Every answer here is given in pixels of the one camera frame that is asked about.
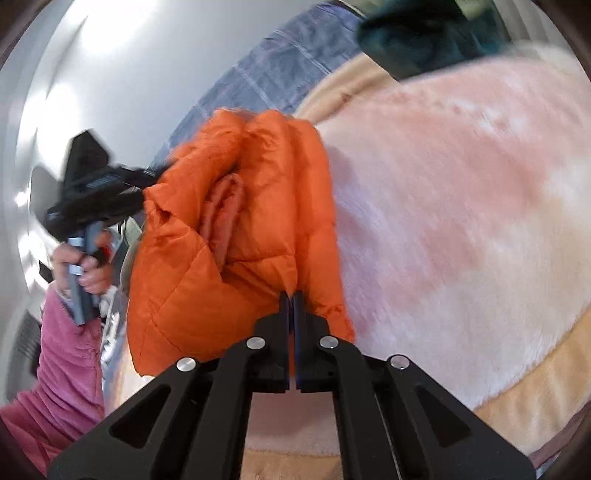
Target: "hand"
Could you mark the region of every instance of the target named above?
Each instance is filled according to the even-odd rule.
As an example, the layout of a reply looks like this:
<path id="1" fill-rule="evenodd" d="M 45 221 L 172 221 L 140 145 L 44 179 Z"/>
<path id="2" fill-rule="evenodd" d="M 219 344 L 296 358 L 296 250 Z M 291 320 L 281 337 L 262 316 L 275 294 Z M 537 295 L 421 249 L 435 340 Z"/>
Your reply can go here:
<path id="1" fill-rule="evenodd" d="M 96 237 L 95 244 L 97 247 L 106 247 L 111 240 L 111 234 L 103 231 Z M 84 269 L 86 273 L 79 278 L 79 283 L 88 293 L 102 295 L 111 286 L 113 267 L 110 263 L 98 268 L 96 258 L 85 257 L 73 246 L 61 244 L 53 252 L 53 276 L 59 291 L 67 297 L 70 297 L 68 264 L 79 264 Z"/>

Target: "silver bolt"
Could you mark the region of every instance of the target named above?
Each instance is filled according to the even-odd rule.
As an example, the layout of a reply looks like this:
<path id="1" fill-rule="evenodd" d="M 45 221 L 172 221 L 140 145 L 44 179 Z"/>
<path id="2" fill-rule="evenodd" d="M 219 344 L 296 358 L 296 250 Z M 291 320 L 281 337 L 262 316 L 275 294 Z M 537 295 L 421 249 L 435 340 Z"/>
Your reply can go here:
<path id="1" fill-rule="evenodd" d="M 246 346 L 251 350 L 260 350 L 266 345 L 266 341 L 261 337 L 250 337 L 246 341 Z"/>
<path id="2" fill-rule="evenodd" d="M 185 358 L 181 358 L 177 362 L 177 368 L 181 372 L 190 372 L 191 370 L 194 370 L 196 366 L 197 366 L 197 361 L 194 358 L 191 358 L 189 356 L 186 356 Z"/>
<path id="3" fill-rule="evenodd" d="M 332 335 L 327 335 L 320 339 L 320 346 L 322 348 L 335 348 L 339 344 L 339 340 Z"/>
<path id="4" fill-rule="evenodd" d="M 410 360 L 404 355 L 394 355 L 390 359 L 390 365 L 392 365 L 397 370 L 404 370 L 410 365 Z"/>

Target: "pink sleeve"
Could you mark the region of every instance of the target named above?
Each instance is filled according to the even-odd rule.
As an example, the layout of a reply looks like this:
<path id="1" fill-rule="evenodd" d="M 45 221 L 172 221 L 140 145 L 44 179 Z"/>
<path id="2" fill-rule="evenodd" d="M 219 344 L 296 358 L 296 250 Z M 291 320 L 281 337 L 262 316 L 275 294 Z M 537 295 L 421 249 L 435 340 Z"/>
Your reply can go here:
<path id="1" fill-rule="evenodd" d="M 100 320 L 77 327 L 50 286 L 41 327 L 39 383 L 0 409 L 29 460 L 43 473 L 69 444 L 105 416 Z"/>

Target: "orange puffer jacket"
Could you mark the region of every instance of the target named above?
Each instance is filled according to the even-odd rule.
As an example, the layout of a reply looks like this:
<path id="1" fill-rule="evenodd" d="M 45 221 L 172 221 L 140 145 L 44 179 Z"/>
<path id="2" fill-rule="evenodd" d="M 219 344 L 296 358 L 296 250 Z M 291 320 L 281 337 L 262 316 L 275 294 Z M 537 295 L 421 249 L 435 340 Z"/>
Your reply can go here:
<path id="1" fill-rule="evenodd" d="M 220 356 L 277 311 L 283 290 L 302 290 L 331 333 L 352 340 L 329 163 L 314 127 L 275 111 L 250 119 L 217 111 L 173 155 L 175 165 L 145 191 L 128 310 L 136 370 L 157 375 L 183 356 Z"/>

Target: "dark teal object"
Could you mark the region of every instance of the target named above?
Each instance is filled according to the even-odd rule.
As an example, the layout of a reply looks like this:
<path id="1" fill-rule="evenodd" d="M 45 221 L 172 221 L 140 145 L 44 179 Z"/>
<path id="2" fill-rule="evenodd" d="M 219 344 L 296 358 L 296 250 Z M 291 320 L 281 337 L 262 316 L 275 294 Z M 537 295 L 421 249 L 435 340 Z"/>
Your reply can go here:
<path id="1" fill-rule="evenodd" d="M 507 38 L 492 1 L 467 18 L 455 0 L 389 0 L 357 31 L 361 49 L 397 80 L 499 53 Z"/>

